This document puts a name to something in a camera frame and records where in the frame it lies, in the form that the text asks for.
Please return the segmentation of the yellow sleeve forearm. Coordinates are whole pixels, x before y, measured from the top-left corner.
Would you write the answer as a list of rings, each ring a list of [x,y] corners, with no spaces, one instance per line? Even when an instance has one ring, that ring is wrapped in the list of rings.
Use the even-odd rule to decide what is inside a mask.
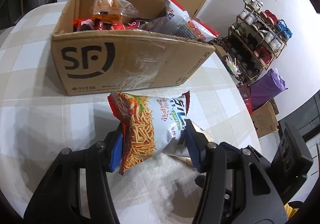
[[[287,214],[287,218],[291,219],[291,217],[294,216],[294,214],[299,210],[302,204],[303,204],[302,201],[291,201],[289,203],[286,203],[284,205],[284,209]]]

